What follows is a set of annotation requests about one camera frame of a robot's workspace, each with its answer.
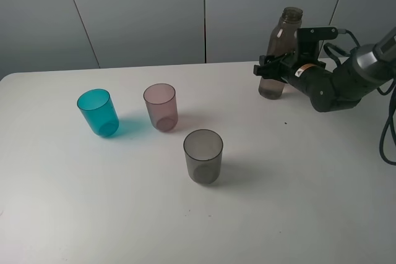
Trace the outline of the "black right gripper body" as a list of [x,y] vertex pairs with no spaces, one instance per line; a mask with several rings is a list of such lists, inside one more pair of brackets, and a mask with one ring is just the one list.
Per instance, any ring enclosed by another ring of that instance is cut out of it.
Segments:
[[330,112],[335,101],[331,74],[319,61],[307,55],[287,54],[281,60],[280,76],[304,93],[318,112]]

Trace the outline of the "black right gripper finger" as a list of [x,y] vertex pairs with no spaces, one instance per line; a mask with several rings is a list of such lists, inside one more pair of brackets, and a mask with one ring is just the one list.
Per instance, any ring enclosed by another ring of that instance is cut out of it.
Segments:
[[285,61],[293,57],[292,53],[286,53],[280,56],[274,55],[261,55],[259,57],[259,65],[264,66],[266,64],[280,63],[281,61]]
[[254,65],[253,74],[263,79],[276,80],[285,82],[282,75],[285,73],[286,64],[282,61],[265,62],[259,61],[258,65]]

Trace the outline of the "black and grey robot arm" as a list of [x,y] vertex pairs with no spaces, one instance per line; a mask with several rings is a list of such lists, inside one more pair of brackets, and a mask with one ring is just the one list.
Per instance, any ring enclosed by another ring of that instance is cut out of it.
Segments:
[[376,44],[354,49],[346,61],[328,71],[318,60],[319,43],[336,39],[340,32],[335,27],[299,28],[294,52],[261,56],[253,73],[288,83],[320,113],[354,108],[364,96],[395,78],[395,30]]

